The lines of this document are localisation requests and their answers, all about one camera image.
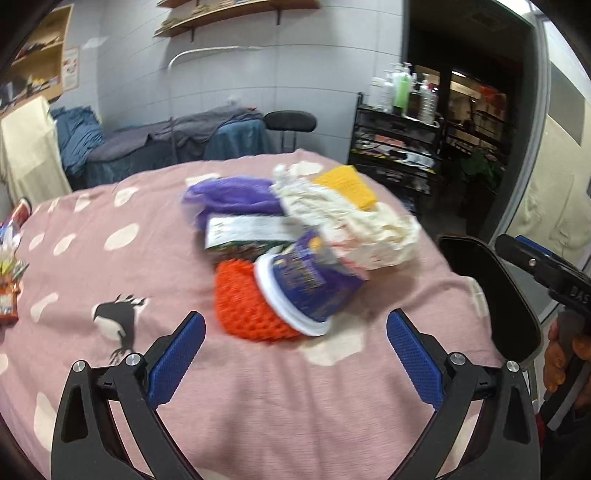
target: pink bedsheet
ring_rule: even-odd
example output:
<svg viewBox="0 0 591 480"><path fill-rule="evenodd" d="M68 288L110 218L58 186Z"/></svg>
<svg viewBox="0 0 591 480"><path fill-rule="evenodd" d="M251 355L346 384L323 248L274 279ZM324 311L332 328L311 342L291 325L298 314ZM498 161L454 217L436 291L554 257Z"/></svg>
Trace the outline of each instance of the pink bedsheet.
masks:
<svg viewBox="0 0 591 480"><path fill-rule="evenodd" d="M145 352L189 311L204 315L203 347L158 413L206 479L388 478L433 412L386 337L386 318L396 307L448 351L498 365L470 282L449 270L425 233L418 258L374 272L325 338L269 345L221 329L213 268L179 206L186 179L271 177L277 163L301 160L338 165L304 151L183 164L45 203L28 220L19 256L31 266L20 321L0 330L0 411L46 477L71 365L86 359L104 366L122 346L112 331L101 334L98 317L135 324L127 346ZM405 213L385 188L366 181L381 201ZM116 418L123 423L120 412ZM122 431L127 444L131 435ZM129 449L145 468L137 447Z"/></svg>

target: red mesh bag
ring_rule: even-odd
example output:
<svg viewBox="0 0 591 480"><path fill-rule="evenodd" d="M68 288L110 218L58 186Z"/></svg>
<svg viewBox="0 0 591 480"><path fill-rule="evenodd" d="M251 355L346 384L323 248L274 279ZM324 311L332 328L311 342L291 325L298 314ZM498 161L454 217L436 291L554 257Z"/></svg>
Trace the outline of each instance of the red mesh bag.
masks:
<svg viewBox="0 0 591 480"><path fill-rule="evenodd" d="M217 267L216 312L230 335L275 342L301 336L267 304L256 284L254 265L228 260Z"/></svg>

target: ceiling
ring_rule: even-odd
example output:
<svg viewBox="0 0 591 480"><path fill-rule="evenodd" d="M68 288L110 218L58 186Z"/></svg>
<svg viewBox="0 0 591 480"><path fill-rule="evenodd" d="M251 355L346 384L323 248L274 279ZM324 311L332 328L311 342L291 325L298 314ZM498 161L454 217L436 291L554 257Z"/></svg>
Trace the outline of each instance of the ceiling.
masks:
<svg viewBox="0 0 591 480"><path fill-rule="evenodd" d="M529 24L494 0L410 0L411 27L522 62Z"/></svg>

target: white lid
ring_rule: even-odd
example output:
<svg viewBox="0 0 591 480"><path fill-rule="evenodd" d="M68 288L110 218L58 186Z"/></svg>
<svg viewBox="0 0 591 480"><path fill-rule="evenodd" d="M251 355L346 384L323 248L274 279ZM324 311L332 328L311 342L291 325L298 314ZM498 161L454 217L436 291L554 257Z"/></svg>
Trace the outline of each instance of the white lid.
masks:
<svg viewBox="0 0 591 480"><path fill-rule="evenodd" d="M330 329L332 317L325 322L315 322L300 312L285 296L279 287L273 274L273 260L277 255L265 254L259 257L255 263L256 284L265 297L267 303L275 313L282 318L289 326L311 337L325 335Z"/></svg>

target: yellow sponge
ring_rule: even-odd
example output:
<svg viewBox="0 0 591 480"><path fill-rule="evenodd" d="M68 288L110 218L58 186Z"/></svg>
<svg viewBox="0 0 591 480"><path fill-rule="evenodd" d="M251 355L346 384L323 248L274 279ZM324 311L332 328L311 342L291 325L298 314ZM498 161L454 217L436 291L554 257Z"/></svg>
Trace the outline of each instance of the yellow sponge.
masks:
<svg viewBox="0 0 591 480"><path fill-rule="evenodd" d="M328 171L313 180L313 183L336 190L362 210L371 209L378 201L375 193L361 180L352 165L343 165Z"/></svg>

